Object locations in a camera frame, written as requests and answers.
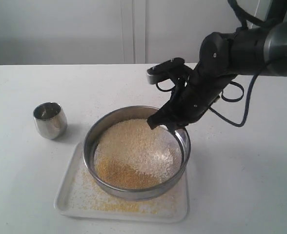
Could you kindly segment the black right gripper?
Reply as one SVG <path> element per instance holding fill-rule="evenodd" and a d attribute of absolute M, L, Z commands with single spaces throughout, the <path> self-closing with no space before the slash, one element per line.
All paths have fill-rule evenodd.
<path fill-rule="evenodd" d="M 167 106 L 147 119 L 151 130 L 164 125 L 175 133 L 204 115 L 222 90 L 237 77 L 231 68 L 231 48 L 237 36 L 237 33 L 214 32 L 204 39 L 196 67 L 191 69 L 184 65 L 183 73 L 174 81 L 176 87 Z"/>

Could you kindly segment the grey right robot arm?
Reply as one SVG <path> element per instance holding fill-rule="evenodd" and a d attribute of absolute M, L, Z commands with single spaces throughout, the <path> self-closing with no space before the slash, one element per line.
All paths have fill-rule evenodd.
<path fill-rule="evenodd" d="M 174 58 L 147 70 L 150 84 L 167 79 L 171 96 L 147 123 L 177 130 L 197 122 L 238 75 L 287 77 L 287 22 L 272 28 L 214 32 L 202 42 L 195 68 Z"/>

